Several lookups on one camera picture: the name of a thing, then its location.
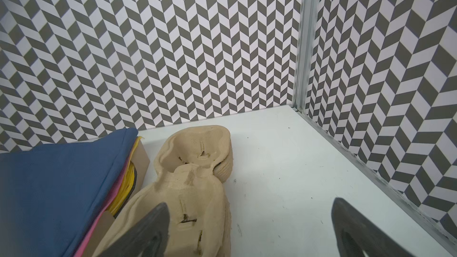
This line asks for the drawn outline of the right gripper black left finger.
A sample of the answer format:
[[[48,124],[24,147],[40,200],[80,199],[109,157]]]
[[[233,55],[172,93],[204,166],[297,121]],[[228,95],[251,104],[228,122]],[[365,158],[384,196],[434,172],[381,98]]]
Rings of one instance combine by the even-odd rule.
[[[100,256],[163,257],[169,239],[169,223],[169,208],[166,203],[159,203]]]

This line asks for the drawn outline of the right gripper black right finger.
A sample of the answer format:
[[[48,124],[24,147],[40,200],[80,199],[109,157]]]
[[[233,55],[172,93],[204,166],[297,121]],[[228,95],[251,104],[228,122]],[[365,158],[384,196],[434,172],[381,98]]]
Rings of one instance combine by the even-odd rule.
[[[343,198],[334,199],[331,216],[342,257],[412,256]]]

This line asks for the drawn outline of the beige pulp cup carrier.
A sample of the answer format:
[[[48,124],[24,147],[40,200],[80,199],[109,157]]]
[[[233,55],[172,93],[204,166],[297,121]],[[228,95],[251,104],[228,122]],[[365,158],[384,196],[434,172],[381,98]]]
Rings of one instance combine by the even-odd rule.
[[[230,132],[223,126],[189,127],[159,150],[156,182],[134,195],[107,231],[94,256],[164,202],[169,209],[167,257],[229,257],[231,213],[223,183],[233,170]]]

